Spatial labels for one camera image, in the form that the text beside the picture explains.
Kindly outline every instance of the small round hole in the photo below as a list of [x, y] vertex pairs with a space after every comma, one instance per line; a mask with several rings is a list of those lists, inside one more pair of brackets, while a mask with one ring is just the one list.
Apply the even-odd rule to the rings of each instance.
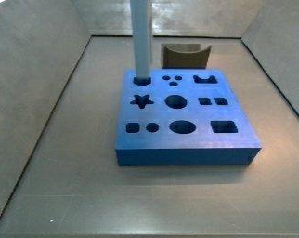
[[151, 133], [155, 133], [157, 130], [159, 130], [159, 125], [156, 124], [156, 123], [148, 123], [147, 124], [147, 130], [148, 130], [148, 132], [151, 132]]
[[176, 82], [171, 82], [169, 85], [171, 85], [171, 86], [176, 86], [176, 85], [179, 85], [179, 84], [177, 84]]

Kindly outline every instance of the gray wall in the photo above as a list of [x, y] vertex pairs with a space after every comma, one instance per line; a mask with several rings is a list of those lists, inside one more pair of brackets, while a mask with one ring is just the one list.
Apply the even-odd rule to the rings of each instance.
[[89, 38], [69, 0], [0, 4], [0, 216]]
[[[72, 0], [95, 35], [131, 35], [128, 0]], [[153, 34], [239, 37], [267, 0], [153, 0]]]
[[243, 42], [299, 113], [299, 0], [269, 1]]

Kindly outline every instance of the dark gray panel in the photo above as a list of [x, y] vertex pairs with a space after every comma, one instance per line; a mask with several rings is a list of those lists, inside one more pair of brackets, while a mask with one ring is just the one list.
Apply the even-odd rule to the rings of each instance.
[[243, 36], [299, 113], [299, 0], [272, 0]]
[[0, 4], [0, 215], [89, 37], [68, 0]]
[[124, 72], [133, 68], [132, 39], [93, 38], [0, 234], [299, 234], [299, 118], [239, 40], [155, 38], [152, 68], [161, 67], [164, 43], [212, 45], [208, 67], [224, 71], [263, 143], [255, 161], [117, 166], [116, 121]]
[[[93, 35], [131, 35], [128, 0], [72, 0]], [[153, 0], [153, 34], [241, 37], [267, 0]]]

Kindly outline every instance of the gray floor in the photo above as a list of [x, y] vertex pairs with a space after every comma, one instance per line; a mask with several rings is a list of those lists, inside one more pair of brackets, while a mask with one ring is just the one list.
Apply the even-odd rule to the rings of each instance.
[[299, 118], [239, 40], [213, 46], [263, 143], [249, 166], [119, 167], [132, 39], [93, 38], [0, 222], [0, 234], [299, 234]]

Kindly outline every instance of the oval hole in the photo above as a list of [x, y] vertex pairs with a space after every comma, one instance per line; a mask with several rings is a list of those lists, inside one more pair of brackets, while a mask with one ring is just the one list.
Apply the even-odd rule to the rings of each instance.
[[188, 121], [175, 121], [169, 124], [169, 129], [179, 134], [189, 134], [195, 132], [196, 125]]

